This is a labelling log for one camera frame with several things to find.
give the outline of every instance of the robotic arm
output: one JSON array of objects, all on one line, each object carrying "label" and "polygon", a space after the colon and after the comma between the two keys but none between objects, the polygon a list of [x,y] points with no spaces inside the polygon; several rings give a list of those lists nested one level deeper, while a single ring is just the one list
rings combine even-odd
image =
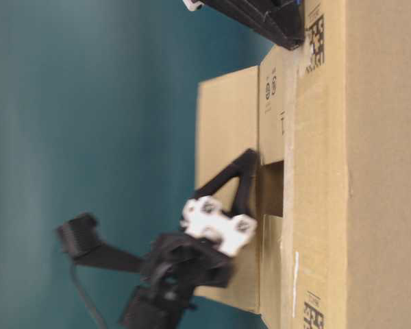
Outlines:
[{"label": "robotic arm", "polygon": [[276,45],[292,50],[304,41],[301,0],[183,0],[190,11],[208,5]]},{"label": "robotic arm", "polygon": [[[233,275],[233,257],[255,234],[248,198],[258,155],[248,149],[186,202],[182,232],[161,234],[143,258],[104,243],[92,215],[83,214],[57,229],[73,266],[83,265],[139,273],[120,323],[128,329],[175,329],[199,286],[225,288]],[[230,210],[213,198],[232,178],[239,185]]]}]

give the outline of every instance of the black cable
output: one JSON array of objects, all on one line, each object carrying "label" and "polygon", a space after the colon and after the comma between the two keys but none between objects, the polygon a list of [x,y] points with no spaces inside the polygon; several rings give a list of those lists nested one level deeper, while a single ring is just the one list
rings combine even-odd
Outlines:
[{"label": "black cable", "polygon": [[91,317],[96,322],[97,327],[99,329],[108,329],[107,323],[105,322],[105,319],[103,318],[102,314],[96,308],[95,303],[93,303],[90,296],[88,296],[87,292],[82,286],[82,283],[79,281],[79,278],[77,277],[76,273],[76,264],[74,263],[70,266],[70,275],[71,280],[73,281],[73,284],[75,285],[77,292],[79,293],[79,296],[84,301],[84,304],[88,312],[90,313]]}]

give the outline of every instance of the teal wall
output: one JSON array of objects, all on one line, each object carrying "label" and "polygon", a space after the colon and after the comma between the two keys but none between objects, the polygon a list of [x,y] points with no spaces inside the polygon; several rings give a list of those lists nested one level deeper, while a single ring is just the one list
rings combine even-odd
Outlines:
[{"label": "teal wall", "polygon": [[[0,329],[94,328],[53,229],[143,254],[193,189],[197,83],[271,45],[182,0],[0,0]],[[80,269],[111,328],[136,276]],[[182,328],[263,328],[199,299]]]}]

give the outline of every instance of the cardboard box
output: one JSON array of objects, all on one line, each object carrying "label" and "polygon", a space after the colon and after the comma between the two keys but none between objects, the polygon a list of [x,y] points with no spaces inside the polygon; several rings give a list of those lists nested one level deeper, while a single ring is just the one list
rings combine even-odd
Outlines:
[{"label": "cardboard box", "polygon": [[305,7],[302,48],[199,87],[197,184],[262,166],[240,271],[197,293],[270,329],[411,328],[411,0]]}]

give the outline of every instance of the black object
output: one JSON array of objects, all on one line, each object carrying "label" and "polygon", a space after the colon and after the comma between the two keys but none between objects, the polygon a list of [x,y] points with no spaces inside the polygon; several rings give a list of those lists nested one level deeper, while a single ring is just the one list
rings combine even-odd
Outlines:
[{"label": "black object", "polygon": [[[193,197],[215,194],[234,177],[239,185],[229,216],[249,215],[248,196],[258,155],[248,149]],[[96,231],[97,221],[86,213],[57,229],[64,251],[73,266],[83,265],[139,273],[143,285],[134,291],[120,323],[129,329],[175,329],[196,287],[226,287],[233,274],[232,259],[214,248],[211,241],[194,239],[183,232],[161,234],[144,258],[104,243]]]},{"label": "black object", "polygon": [[300,0],[201,0],[276,45],[292,50],[304,41]]}]

